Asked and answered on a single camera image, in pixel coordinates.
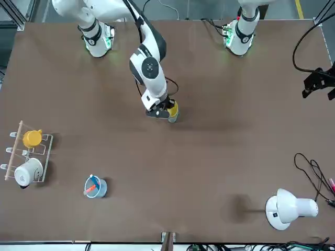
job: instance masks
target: tabletop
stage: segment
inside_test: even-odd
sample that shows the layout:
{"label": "tabletop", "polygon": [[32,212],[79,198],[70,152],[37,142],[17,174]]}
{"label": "tabletop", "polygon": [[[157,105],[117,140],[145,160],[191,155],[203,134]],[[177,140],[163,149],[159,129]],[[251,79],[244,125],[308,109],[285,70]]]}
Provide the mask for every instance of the tabletop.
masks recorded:
{"label": "tabletop", "polygon": [[[0,240],[158,242],[172,231],[179,242],[335,241],[334,210],[321,198],[316,218],[297,219],[286,231],[273,229],[264,213],[278,188],[315,197],[294,167],[295,153],[335,176],[335,103],[327,90],[303,99],[307,74],[292,65],[312,24],[260,21],[239,58],[201,21],[153,22],[167,42],[164,73],[180,86],[174,124],[145,116],[129,70],[139,45],[133,23],[116,24],[114,50],[101,59],[86,51],[76,24],[26,24],[0,92],[0,160],[8,163],[8,135],[20,120],[54,142],[42,185],[22,190],[0,180]],[[296,60],[330,67],[319,27]],[[302,159],[299,165],[308,170]],[[90,174],[107,181],[105,198],[83,195]]]}

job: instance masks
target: black clamp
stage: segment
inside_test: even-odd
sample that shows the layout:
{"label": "black clamp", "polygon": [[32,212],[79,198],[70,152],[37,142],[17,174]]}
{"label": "black clamp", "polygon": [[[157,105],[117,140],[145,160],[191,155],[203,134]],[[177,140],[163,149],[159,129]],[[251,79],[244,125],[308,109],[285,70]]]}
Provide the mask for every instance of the black clamp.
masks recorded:
{"label": "black clamp", "polygon": [[[322,68],[317,68],[316,72],[312,72],[305,80],[305,89],[303,90],[303,98],[307,98],[312,92],[327,87],[335,87],[335,66],[324,72]],[[328,99],[335,98],[335,88],[328,93]]]}
{"label": "black clamp", "polygon": [[96,35],[94,35],[93,37],[90,37],[90,38],[83,35],[83,38],[92,46],[96,45],[96,42],[99,40],[99,38],[101,37],[101,34],[102,34],[102,28],[101,28],[100,24],[98,23],[98,20],[95,19],[94,23],[88,28],[81,28],[80,26],[78,26],[78,30],[80,30],[81,32],[89,32],[89,31],[93,30],[96,25],[99,25],[99,30],[98,30],[98,33]]}
{"label": "black clamp", "polygon": [[150,111],[146,111],[146,115],[148,117],[168,119],[170,117],[170,113],[167,111],[167,109],[171,109],[172,107],[174,107],[174,104],[174,99],[170,99],[169,96],[167,96],[167,98],[163,102],[159,103],[156,106],[153,106]]}
{"label": "black clamp", "polygon": [[249,35],[243,34],[239,29],[238,23],[235,25],[235,32],[236,32],[236,35],[241,39],[241,43],[248,43],[249,40],[253,36],[253,33],[251,33]]}

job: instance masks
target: power cable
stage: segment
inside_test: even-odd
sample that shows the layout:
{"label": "power cable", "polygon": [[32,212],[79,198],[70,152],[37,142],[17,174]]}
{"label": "power cable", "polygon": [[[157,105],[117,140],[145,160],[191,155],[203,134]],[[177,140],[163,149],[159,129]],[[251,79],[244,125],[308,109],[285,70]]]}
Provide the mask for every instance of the power cable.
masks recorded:
{"label": "power cable", "polygon": [[333,5],[335,4],[335,1],[329,6],[329,8],[326,10],[326,12],[323,14],[323,16],[320,19],[323,19],[325,17],[325,15],[328,13],[328,11],[333,7]]}
{"label": "power cable", "polygon": [[323,9],[319,12],[319,14],[316,16],[315,20],[318,20],[318,17],[321,15],[321,13],[327,8],[328,4],[330,3],[331,0],[328,0],[328,2],[325,4]]}
{"label": "power cable", "polygon": [[227,24],[222,25],[222,26],[220,26],[220,25],[216,25],[216,24],[214,23],[213,19],[208,19],[208,18],[206,18],[206,17],[203,17],[203,18],[201,18],[200,20],[201,20],[201,21],[207,21],[210,25],[212,25],[212,26],[216,29],[216,31],[217,31],[222,37],[224,37],[224,38],[227,38],[227,37],[228,37],[227,35],[223,35],[223,34],[218,30],[218,29],[223,29],[224,26],[227,25]]}
{"label": "power cable", "polygon": [[90,251],[91,250],[91,243],[87,243],[85,247],[85,251]]}
{"label": "power cable", "polygon": [[294,50],[293,50],[293,54],[292,54],[292,61],[293,61],[293,66],[295,69],[297,69],[298,71],[301,71],[301,72],[309,72],[309,73],[316,73],[316,74],[320,74],[322,76],[326,76],[328,78],[331,78],[333,80],[335,80],[335,77],[334,76],[331,76],[329,74],[327,74],[326,72],[324,71],[315,71],[315,70],[311,70],[311,69],[304,69],[304,68],[300,68],[297,66],[296,62],[295,62],[295,53],[300,45],[300,43],[302,42],[302,40],[313,30],[315,29],[315,27],[318,27],[321,23],[327,21],[328,19],[332,18],[333,16],[335,16],[335,13],[329,15],[328,17],[326,17],[325,19],[322,19],[321,21],[319,21],[317,24],[313,25],[311,28],[309,28],[305,34],[303,34],[303,36],[299,39],[297,45],[295,46]]}
{"label": "power cable", "polygon": [[172,79],[170,79],[170,78],[168,78],[168,77],[165,77],[165,79],[171,81],[171,82],[177,87],[177,90],[176,90],[176,91],[174,91],[174,92],[172,92],[172,93],[169,93],[169,96],[175,95],[175,94],[179,91],[179,86],[178,86],[178,84],[176,83],[176,81],[174,81],[174,80],[172,80]]}
{"label": "power cable", "polygon": [[173,9],[174,11],[176,11],[176,13],[177,13],[177,20],[179,20],[179,12],[178,12],[178,10],[177,10],[176,8],[173,8],[173,7],[171,7],[170,5],[167,5],[167,4],[162,3],[161,0],[158,0],[158,2],[159,2],[161,5],[163,5],[163,6],[167,7],[167,8],[170,8],[170,9]]}
{"label": "power cable", "polygon": [[[138,93],[139,93],[140,96],[142,97],[142,93],[141,93],[141,91],[140,91],[140,87],[138,86],[138,82],[137,82],[136,78],[134,78],[134,79],[135,79],[135,84],[136,84],[136,86],[137,86]],[[168,78],[168,77],[165,77],[165,80],[168,80],[168,81],[172,82],[172,83],[176,86],[176,88],[177,88],[176,91],[174,91],[174,92],[172,92],[172,93],[168,93],[169,96],[173,96],[173,95],[175,95],[175,94],[179,91],[179,86],[178,86],[177,82],[174,81],[174,80],[172,80],[172,79],[170,79],[170,78]]]}
{"label": "power cable", "polygon": [[147,0],[146,2],[145,2],[145,4],[143,5],[143,9],[142,9],[142,12],[144,13],[144,10],[145,10],[145,8],[146,8],[146,5],[147,5],[147,3],[148,2],[150,2],[151,0]]}
{"label": "power cable", "polygon": [[[147,0],[147,1],[145,2],[144,6],[143,6],[143,10],[142,10],[143,13],[144,13],[144,9],[146,8],[147,3],[150,2],[150,1],[151,1],[151,0]],[[177,20],[179,20],[179,12],[178,12],[178,10],[177,10],[176,8],[173,8],[173,7],[170,6],[170,5],[167,5],[167,4],[162,3],[161,0],[157,0],[157,1],[158,1],[161,5],[163,5],[163,6],[167,7],[167,8],[170,8],[170,9],[174,10],[174,11],[177,13]]]}
{"label": "power cable", "polygon": [[[313,173],[315,174],[315,176],[318,178],[319,180],[319,187],[317,188],[315,183],[312,181],[311,177],[307,174],[307,172],[302,169],[301,167],[299,167],[297,165],[297,156],[301,156],[303,157],[303,159],[309,164],[311,170],[313,171]],[[319,164],[314,160],[314,159],[311,159],[310,161],[308,160],[308,158],[302,154],[302,153],[296,153],[294,155],[294,165],[297,169],[299,169],[300,171],[304,172],[305,175],[307,176],[309,182],[313,185],[314,189],[316,190],[316,196],[315,196],[315,202],[317,201],[318,199],[318,196],[321,195],[324,199],[326,199],[327,201],[329,201],[330,199],[328,199],[326,196],[324,196],[320,191],[321,191],[321,186],[324,185],[325,188],[333,195],[335,196],[335,192],[332,190],[332,188],[330,187],[330,185],[328,184],[327,182],[327,179],[325,178],[325,176],[323,175],[323,172],[321,171],[321,168],[319,166]]]}

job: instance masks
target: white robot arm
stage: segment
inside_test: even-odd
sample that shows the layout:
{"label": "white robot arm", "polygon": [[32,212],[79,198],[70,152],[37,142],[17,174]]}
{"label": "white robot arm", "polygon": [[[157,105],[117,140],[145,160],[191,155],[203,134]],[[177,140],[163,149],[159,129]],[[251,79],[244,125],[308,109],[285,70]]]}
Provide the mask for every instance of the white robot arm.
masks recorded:
{"label": "white robot arm", "polygon": [[136,81],[146,87],[142,102],[147,115],[175,122],[177,102],[169,98],[160,61],[166,54],[166,42],[150,24],[132,0],[52,0],[54,9],[64,17],[79,23],[87,49],[94,57],[101,57],[111,49],[114,28],[105,23],[120,18],[133,19],[144,41],[131,56],[129,66]]}
{"label": "white robot arm", "polygon": [[136,81],[147,88],[142,95],[147,115],[175,122],[178,117],[178,104],[168,96],[165,76],[159,63],[166,55],[166,42],[132,0],[124,1],[128,2],[135,23],[145,36],[130,57],[129,67]]}
{"label": "white robot arm", "polygon": [[269,4],[275,0],[238,0],[242,7],[239,20],[224,26],[224,44],[233,54],[246,54],[254,38],[254,32],[260,13],[258,6]]}

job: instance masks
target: lamp shade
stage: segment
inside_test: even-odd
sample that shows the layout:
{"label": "lamp shade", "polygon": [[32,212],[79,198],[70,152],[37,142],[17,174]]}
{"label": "lamp shade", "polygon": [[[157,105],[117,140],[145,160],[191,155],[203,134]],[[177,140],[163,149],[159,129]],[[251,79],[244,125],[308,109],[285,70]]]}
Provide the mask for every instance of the lamp shade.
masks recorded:
{"label": "lamp shade", "polygon": [[272,196],[265,205],[266,217],[277,230],[285,230],[290,223],[300,216],[316,217],[319,209],[311,199],[296,198],[285,189],[278,189],[277,195]]}
{"label": "lamp shade", "polygon": [[285,189],[277,191],[278,215],[283,223],[289,223],[299,216],[318,215],[319,209],[315,201],[311,199],[297,199],[292,193]]}

